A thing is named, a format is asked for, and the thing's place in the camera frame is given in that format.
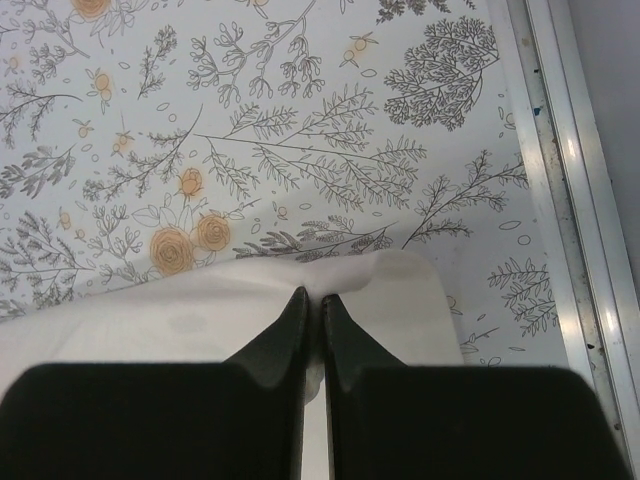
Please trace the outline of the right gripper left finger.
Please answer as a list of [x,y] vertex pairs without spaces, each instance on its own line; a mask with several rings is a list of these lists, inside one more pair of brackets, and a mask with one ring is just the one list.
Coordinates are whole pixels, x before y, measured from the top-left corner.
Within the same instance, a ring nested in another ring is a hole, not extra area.
[[5,479],[297,479],[309,296],[220,363],[51,363],[1,403]]

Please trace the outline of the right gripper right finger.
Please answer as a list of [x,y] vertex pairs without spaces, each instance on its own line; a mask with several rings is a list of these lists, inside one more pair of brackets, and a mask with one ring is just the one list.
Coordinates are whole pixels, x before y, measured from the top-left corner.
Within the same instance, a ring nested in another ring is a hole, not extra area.
[[554,367],[409,366],[323,303],[334,479],[624,479],[600,403]]

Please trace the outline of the white t shirt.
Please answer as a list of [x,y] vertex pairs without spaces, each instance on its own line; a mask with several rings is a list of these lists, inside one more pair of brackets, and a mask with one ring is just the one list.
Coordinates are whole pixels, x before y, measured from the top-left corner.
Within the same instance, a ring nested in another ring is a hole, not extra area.
[[400,251],[317,260],[233,260],[49,308],[1,325],[1,403],[28,369],[51,363],[220,363],[271,325],[297,289],[309,296],[301,478],[327,473],[323,303],[402,363],[459,366],[463,357],[437,270]]

